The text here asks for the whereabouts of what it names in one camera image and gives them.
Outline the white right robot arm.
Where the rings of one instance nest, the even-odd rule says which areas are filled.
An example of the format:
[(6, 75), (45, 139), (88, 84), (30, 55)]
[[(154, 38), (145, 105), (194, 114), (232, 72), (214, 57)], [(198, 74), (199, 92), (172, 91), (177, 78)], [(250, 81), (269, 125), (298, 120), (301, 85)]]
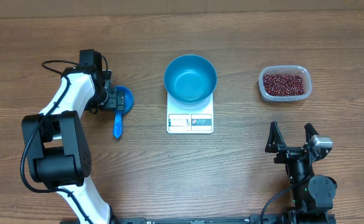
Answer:
[[(288, 146), (273, 121), (265, 152), (275, 153), (274, 163), (284, 164), (289, 176), (290, 187), (280, 191), (266, 202), (259, 220), (261, 223), (335, 223), (335, 216), (328, 211), (333, 208), (337, 183), (328, 176), (316, 175), (313, 163), (324, 159), (333, 148), (332, 140), (321, 136), (312, 124), (305, 126), (306, 143), (301, 147)], [(275, 199), (292, 192), (294, 206), (280, 215), (267, 215), (266, 209)]]

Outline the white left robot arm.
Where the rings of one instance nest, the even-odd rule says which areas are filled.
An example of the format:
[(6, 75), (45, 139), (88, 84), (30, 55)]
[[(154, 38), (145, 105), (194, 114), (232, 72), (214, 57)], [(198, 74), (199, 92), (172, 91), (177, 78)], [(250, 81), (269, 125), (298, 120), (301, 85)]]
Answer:
[(79, 61), (68, 62), (59, 74), (61, 84), (50, 103), (22, 120), (22, 183), (38, 194), (58, 193), (78, 223), (118, 223), (91, 178), (92, 158), (80, 118), (84, 111), (113, 112), (113, 134), (119, 138), (133, 96), (125, 87), (111, 85), (108, 62), (93, 49), (81, 50)]

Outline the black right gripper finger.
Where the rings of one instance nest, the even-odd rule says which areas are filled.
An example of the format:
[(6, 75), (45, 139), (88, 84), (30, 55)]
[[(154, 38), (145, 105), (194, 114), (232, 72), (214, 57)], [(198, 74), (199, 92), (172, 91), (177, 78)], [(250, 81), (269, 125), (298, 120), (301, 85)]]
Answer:
[(278, 127), (278, 123), (273, 121), (270, 125), (269, 137), (266, 143), (265, 152), (277, 153), (282, 147), (286, 147), (286, 143)]
[(310, 139), (312, 136), (318, 135), (318, 132), (315, 130), (313, 125), (311, 123), (307, 123), (304, 126), (305, 132), (306, 132), (306, 143), (310, 142)]

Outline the blue plastic measuring scoop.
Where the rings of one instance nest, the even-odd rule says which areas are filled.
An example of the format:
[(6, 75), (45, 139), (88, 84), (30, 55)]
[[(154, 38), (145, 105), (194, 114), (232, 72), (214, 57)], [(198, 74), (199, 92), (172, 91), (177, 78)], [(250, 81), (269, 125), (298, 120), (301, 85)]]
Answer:
[(116, 139), (119, 139), (123, 132), (123, 116), (130, 112), (134, 105), (134, 96), (130, 89), (125, 86), (116, 86), (115, 90), (117, 90), (119, 102), (121, 106), (117, 106), (117, 109), (114, 111), (114, 127), (113, 127), (113, 136)]

